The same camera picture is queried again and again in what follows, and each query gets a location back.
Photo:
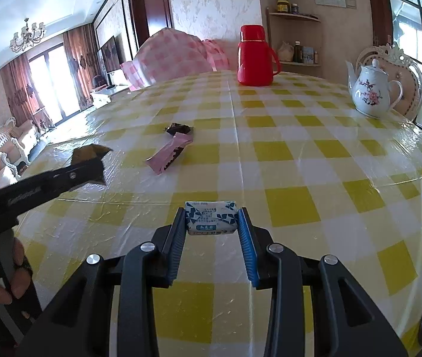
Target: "wooden door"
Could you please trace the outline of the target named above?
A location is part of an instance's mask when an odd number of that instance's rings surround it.
[[[390,0],[370,0],[373,20],[373,45],[393,44],[393,16]]]
[[[162,28],[171,28],[169,0],[131,0],[138,46]]]

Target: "table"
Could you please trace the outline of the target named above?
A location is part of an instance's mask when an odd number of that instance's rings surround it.
[[[194,126],[194,141],[157,176],[143,160],[169,141],[163,129],[172,121]],[[77,138],[48,145],[25,175],[69,164],[78,146],[113,148],[106,187],[87,184],[21,217],[17,235],[43,303],[87,255],[125,254],[186,200],[235,200],[298,255],[336,255],[415,349],[422,132],[411,122],[397,113],[367,118],[345,86],[319,78],[281,73],[253,88],[224,71],[154,85],[82,126]],[[154,296],[162,356],[263,354],[270,295],[250,289],[237,233],[188,236],[177,280]]]
[[[103,88],[100,91],[92,92],[90,95],[93,98],[93,105],[99,108],[112,100],[125,99],[130,94],[128,86],[117,85],[113,88]]]

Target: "red thermos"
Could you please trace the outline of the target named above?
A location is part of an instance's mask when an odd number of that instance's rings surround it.
[[[272,68],[272,57],[277,63],[277,72]],[[274,50],[266,43],[266,33],[263,26],[242,26],[241,42],[239,43],[238,81],[244,85],[271,85],[274,75],[281,72]]]

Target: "thermos lid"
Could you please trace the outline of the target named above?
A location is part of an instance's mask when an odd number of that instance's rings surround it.
[[[241,27],[241,41],[266,40],[266,32],[263,26],[246,25]]]

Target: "white ornate chair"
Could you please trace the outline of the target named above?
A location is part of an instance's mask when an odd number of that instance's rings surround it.
[[[15,184],[21,179],[16,166],[7,159],[7,154],[0,152],[0,189]]]
[[[422,73],[417,64],[397,44],[369,47],[357,59],[356,75],[362,65],[371,65],[373,59],[378,59],[381,69],[389,75],[388,80],[398,80],[403,85],[403,97],[394,109],[410,121],[414,120],[422,105]],[[397,95],[397,92],[390,93],[392,101]]]
[[[6,153],[7,158],[16,166],[21,162],[30,165],[27,156],[37,145],[36,131],[31,120],[17,127],[15,118],[9,118],[5,125],[0,127],[0,152]]]

